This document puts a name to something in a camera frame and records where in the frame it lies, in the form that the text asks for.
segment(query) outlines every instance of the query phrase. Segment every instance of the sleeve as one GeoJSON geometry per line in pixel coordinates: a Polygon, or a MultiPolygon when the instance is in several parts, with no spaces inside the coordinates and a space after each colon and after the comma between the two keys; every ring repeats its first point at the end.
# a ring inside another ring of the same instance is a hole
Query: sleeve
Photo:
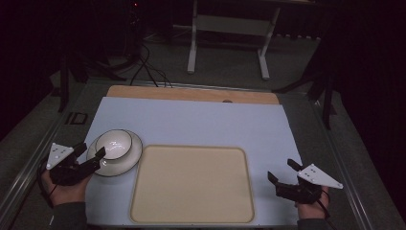
{"type": "Polygon", "coordinates": [[[304,218],[298,220],[298,230],[328,230],[328,224],[322,218],[304,218]]]}
{"type": "Polygon", "coordinates": [[[59,204],[54,207],[51,229],[87,229],[86,205],[84,202],[59,204]]]}

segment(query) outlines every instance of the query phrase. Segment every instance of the white tabletop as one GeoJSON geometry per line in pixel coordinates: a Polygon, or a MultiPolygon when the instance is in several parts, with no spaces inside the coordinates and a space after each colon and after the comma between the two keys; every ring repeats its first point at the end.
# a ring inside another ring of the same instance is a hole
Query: white tabletop
{"type": "MultiPolygon", "coordinates": [[[[135,132],[144,146],[242,148],[247,155],[255,217],[250,223],[239,226],[296,224],[298,216],[294,203],[276,197],[274,186],[267,180],[267,172],[270,171],[280,182],[297,183],[296,174],[286,165],[286,160],[291,158],[302,162],[281,105],[105,97],[85,142],[90,145],[107,130],[118,128],[135,132]]],[[[129,217],[136,174],[137,166],[119,176],[95,174],[92,177],[86,191],[88,223],[140,226],[129,217]]],[[[193,227],[206,225],[196,223],[193,227]]]]}

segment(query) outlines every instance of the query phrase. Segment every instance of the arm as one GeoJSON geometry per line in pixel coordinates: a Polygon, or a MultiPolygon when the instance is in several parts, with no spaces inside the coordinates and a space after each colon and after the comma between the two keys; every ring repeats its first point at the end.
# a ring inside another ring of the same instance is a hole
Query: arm
{"type": "Polygon", "coordinates": [[[54,219],[51,229],[87,229],[85,191],[91,176],[73,186],[57,186],[52,183],[49,171],[42,174],[54,204],[54,219]]]}
{"type": "MultiPolygon", "coordinates": [[[[322,197],[320,201],[327,208],[328,207],[328,187],[323,187],[322,197]]],[[[298,208],[299,230],[328,230],[328,224],[325,220],[326,214],[319,203],[313,204],[300,204],[296,203],[298,208]]]]}

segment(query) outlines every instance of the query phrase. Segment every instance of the white metal leg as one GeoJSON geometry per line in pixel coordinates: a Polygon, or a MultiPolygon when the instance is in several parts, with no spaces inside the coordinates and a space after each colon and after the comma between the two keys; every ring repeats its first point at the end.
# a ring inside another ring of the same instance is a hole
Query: white metal leg
{"type": "Polygon", "coordinates": [[[188,62],[188,73],[194,73],[194,66],[196,64],[196,17],[197,17],[197,0],[193,1],[193,19],[192,19],[192,45],[191,51],[189,52],[189,62],[188,62]]]}
{"type": "Polygon", "coordinates": [[[276,8],[274,11],[274,15],[272,16],[272,20],[269,23],[268,31],[266,32],[265,36],[265,43],[263,44],[262,48],[258,50],[258,58],[259,58],[259,67],[262,74],[262,79],[268,81],[269,80],[269,71],[268,66],[266,64],[266,51],[268,50],[269,42],[271,41],[272,34],[274,33],[275,25],[277,24],[278,16],[281,11],[281,8],[276,8]]]}

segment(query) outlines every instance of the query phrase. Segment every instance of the plate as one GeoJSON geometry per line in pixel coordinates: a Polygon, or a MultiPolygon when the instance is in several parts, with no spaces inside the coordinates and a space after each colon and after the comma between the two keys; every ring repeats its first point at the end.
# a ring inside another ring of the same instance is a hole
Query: plate
{"type": "MultiPolygon", "coordinates": [[[[123,174],[129,171],[132,167],[134,167],[138,160],[141,157],[141,153],[143,152],[143,143],[141,142],[140,137],[132,131],[125,130],[131,136],[132,146],[129,152],[114,160],[102,159],[101,160],[101,168],[95,171],[96,174],[103,175],[103,176],[115,176],[119,174],[123,174]]],[[[87,151],[87,160],[95,157],[96,155],[96,143],[99,140],[99,137],[93,141],[90,145],[89,150],[87,151]]]]}

